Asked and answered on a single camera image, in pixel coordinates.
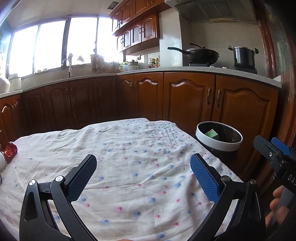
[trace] metal handle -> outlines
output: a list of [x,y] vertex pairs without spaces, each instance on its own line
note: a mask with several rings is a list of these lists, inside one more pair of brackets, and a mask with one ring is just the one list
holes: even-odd
[[211,92],[211,88],[209,88],[207,92],[207,104],[210,104],[210,92]]
[[220,98],[221,90],[218,90],[218,96],[217,96],[217,107],[220,107],[219,105],[219,98]]

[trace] green package in trash can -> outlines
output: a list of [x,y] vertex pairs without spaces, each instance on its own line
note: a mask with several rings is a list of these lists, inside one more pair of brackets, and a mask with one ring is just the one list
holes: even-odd
[[206,136],[208,136],[209,138],[215,139],[215,140],[219,140],[219,135],[217,132],[215,132],[213,129],[211,129],[210,131],[208,131],[207,133],[205,133]]

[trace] black wok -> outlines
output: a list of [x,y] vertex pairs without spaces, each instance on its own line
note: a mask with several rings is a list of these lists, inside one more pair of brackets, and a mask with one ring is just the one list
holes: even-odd
[[219,58],[219,54],[211,49],[206,49],[205,47],[201,48],[191,48],[187,50],[182,50],[179,48],[175,47],[168,47],[170,50],[177,50],[181,52],[182,54],[186,54],[190,60],[190,62],[195,63],[195,64],[209,64],[212,65],[217,62]]

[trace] white vase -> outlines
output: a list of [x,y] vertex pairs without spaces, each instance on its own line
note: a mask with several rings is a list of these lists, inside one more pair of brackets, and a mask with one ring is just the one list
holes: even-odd
[[4,75],[0,74],[0,94],[6,93],[9,91],[10,82]]

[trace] window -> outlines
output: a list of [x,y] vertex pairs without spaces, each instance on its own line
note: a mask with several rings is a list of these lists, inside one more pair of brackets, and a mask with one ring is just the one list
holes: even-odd
[[117,37],[112,36],[112,19],[99,18],[97,53],[104,56],[105,62],[123,62],[123,54],[116,49]]
[[23,29],[14,34],[10,57],[9,73],[19,76],[33,72],[33,56],[38,26]]
[[96,24],[97,18],[71,18],[67,57],[73,54],[72,64],[80,64],[79,56],[84,59],[84,64],[91,63],[91,54],[94,54],[96,47]]
[[35,72],[61,67],[65,23],[57,21],[40,26],[35,50]]

